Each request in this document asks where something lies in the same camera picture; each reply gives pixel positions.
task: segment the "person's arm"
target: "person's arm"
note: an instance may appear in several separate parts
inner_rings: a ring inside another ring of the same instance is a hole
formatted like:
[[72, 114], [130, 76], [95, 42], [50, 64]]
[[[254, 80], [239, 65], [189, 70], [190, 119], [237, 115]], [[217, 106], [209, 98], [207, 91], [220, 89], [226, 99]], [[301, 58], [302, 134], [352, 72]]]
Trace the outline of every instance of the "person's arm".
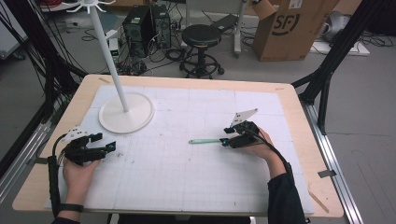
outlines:
[[[64, 181], [67, 194], [64, 203], [83, 205], [90, 187], [95, 168], [100, 161], [93, 161], [87, 166], [79, 166], [64, 158]], [[79, 223], [80, 212], [62, 210], [52, 224]]]
[[[270, 136], [260, 129], [260, 136], [273, 145]], [[305, 217], [300, 196], [285, 165], [279, 156], [267, 145], [259, 143], [244, 149], [265, 159], [270, 170], [268, 182], [268, 223], [269, 224], [304, 224]]]

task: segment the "white lamp stand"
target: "white lamp stand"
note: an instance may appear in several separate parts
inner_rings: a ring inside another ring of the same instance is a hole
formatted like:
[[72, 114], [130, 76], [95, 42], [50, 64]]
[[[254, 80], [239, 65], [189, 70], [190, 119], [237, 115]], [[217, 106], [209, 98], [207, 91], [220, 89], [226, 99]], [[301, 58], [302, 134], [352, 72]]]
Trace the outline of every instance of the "white lamp stand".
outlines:
[[74, 10], [68, 10], [68, 12], [76, 12], [82, 7], [87, 8], [111, 76], [113, 77], [117, 93], [119, 94], [119, 97], [109, 99], [100, 108], [100, 123], [104, 128], [113, 133], [132, 133], [149, 124], [154, 115], [154, 106], [147, 96], [137, 92], [124, 94], [122, 90], [116, 66], [108, 49], [105, 33], [96, 11], [97, 8], [103, 11], [99, 8], [98, 4], [110, 5], [114, 2], [106, 3], [99, 2], [98, 0], [81, 0], [75, 4], [70, 4], [78, 7]]

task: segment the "stool wheel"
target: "stool wheel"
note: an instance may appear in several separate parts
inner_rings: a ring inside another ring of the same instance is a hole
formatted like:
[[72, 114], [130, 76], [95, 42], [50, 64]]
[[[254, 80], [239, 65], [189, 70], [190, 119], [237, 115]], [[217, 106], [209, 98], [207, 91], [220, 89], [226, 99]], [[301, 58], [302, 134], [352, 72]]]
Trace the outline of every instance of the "stool wheel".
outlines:
[[219, 67], [218, 68], [218, 73], [219, 73], [219, 75], [223, 75], [224, 74], [224, 68]]

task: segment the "hand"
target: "hand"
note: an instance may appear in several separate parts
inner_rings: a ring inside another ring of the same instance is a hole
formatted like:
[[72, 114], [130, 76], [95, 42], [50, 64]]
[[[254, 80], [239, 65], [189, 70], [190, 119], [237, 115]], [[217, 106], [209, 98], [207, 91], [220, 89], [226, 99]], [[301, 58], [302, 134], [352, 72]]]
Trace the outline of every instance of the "hand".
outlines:
[[[271, 141], [270, 135], [260, 127], [259, 130], [260, 130], [259, 136], [264, 138], [269, 144], [274, 145], [273, 142]], [[260, 140], [258, 140], [257, 143], [253, 143], [252, 145], [243, 148], [247, 151], [253, 152], [257, 156], [265, 159], [266, 161], [271, 159], [271, 157], [274, 156], [275, 154], [275, 152], [271, 148], [269, 148]]]
[[79, 166], [64, 158], [64, 181], [67, 186], [65, 203], [84, 204], [95, 168], [100, 161], [93, 161], [87, 166]]
[[[270, 135], [260, 127], [259, 130], [260, 136], [263, 137], [265, 141], [267, 141], [269, 144], [274, 145], [271, 141]], [[285, 165], [283, 164], [282, 160], [271, 148], [265, 145], [262, 141], [258, 140], [257, 143], [244, 147], [244, 149], [253, 152], [257, 156], [267, 161], [271, 178], [286, 173]]]

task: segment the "wrist strap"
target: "wrist strap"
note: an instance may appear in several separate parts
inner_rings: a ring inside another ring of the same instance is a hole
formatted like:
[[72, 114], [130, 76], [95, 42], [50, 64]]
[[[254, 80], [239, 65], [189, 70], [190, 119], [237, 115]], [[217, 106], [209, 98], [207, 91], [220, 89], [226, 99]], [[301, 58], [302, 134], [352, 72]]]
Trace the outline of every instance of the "wrist strap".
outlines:
[[83, 209], [84, 206], [74, 203], [61, 203], [61, 205], [59, 206], [60, 211], [75, 211], [81, 213]]

